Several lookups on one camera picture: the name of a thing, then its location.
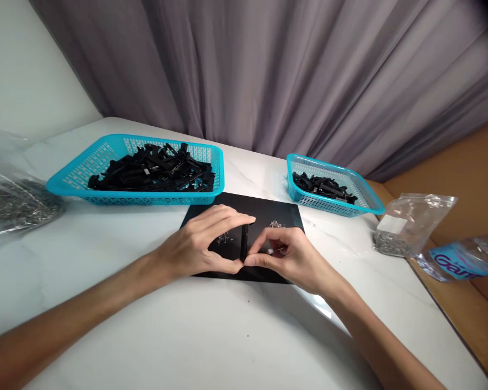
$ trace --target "black work surface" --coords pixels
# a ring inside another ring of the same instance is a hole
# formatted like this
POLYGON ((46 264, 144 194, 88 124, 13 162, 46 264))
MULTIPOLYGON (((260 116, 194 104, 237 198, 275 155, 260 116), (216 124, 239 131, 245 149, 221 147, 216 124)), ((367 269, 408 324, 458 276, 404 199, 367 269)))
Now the black work surface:
MULTIPOLYGON (((230 193, 221 193, 215 198, 215 201, 210 205, 192 205, 188 209, 184 221, 181 224, 183 227, 190 219, 198 216, 203 211, 210 207, 223 204, 230 206, 239 213, 248 214, 256 217, 256 221, 248 228, 248 248, 251 247, 253 242, 259 236, 260 232, 269 227, 270 223, 277 221, 285 228, 292 228, 298 226, 302 230, 302 219, 298 206, 296 204, 283 203, 274 200, 266 200, 260 198, 252 198, 243 195, 235 195, 230 193)), ((241 246, 241 232, 242 228, 239 226, 230 230, 227 235, 226 241, 221 240, 219 243, 217 239, 213 241, 208 249, 214 251, 224 258, 235 260, 240 256, 241 246)), ((264 250, 269 248, 269 242, 266 242, 262 247, 264 250)), ((233 279, 252 282, 270 282, 270 283, 285 283, 290 284, 289 281, 278 275, 276 272, 262 267, 243 267, 238 274, 230 275, 222 272, 203 272, 195 276, 212 277, 220 279, 233 279)))

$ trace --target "curtain fold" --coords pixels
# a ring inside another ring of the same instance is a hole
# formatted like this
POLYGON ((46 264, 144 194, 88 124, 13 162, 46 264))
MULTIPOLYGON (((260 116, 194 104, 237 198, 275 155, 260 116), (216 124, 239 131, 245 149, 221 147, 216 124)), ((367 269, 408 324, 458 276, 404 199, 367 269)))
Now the curtain fold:
POLYGON ((378 181, 488 122, 472 0, 30 0, 104 116, 378 181))

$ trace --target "plastic bag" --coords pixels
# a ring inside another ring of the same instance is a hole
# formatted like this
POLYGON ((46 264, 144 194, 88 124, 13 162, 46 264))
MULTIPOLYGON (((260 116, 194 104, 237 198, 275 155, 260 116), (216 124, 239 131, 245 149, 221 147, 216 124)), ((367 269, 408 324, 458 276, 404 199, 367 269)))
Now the plastic bag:
POLYGON ((402 193, 387 206, 374 232, 374 248, 385 255, 418 255, 456 201, 451 196, 402 193))
POLYGON ((32 142, 0 131, 0 236, 26 231, 57 218, 64 211, 61 197, 29 175, 21 151, 32 142))

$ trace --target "fingernail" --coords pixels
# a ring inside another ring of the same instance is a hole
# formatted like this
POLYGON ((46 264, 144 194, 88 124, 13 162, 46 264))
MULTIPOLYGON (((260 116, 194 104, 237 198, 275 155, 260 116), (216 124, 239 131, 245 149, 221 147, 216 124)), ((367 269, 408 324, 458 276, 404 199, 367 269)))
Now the fingernail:
POLYGON ((251 266, 253 267, 255 264, 256 264, 256 261, 255 261, 255 259, 253 257, 248 257, 247 259, 244 260, 244 265, 246 265, 248 267, 249 266, 250 267, 251 266))

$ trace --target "blue plastic basket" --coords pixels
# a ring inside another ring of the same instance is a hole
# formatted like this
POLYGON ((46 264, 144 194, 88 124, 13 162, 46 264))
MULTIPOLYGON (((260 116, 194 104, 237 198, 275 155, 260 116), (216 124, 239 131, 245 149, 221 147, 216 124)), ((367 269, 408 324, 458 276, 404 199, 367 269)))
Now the blue plastic basket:
POLYGON ((385 207, 365 179, 347 168, 328 164, 312 158, 291 153, 287 156, 287 190, 296 203, 315 209, 329 211, 346 217, 356 217, 365 213, 380 215, 385 207), (340 186, 347 186, 347 192, 358 197, 355 204, 329 199, 301 190, 293 181, 293 172, 328 177, 336 180, 340 186))
POLYGON ((105 172, 110 165, 110 160, 119 160, 127 154, 134 154, 137 152, 137 147, 143 147, 144 144, 164 146, 165 143, 169 143, 175 150, 181 146, 181 141, 130 134, 112 134, 101 137, 52 176, 47 182, 47 189, 56 195, 75 196, 99 205, 213 203, 215 197, 224 190, 222 150, 216 146, 192 142, 187 142, 188 152, 197 161, 211 163, 211 171, 215 173, 213 191, 211 192, 96 191, 88 188, 89 178, 92 175, 105 172))

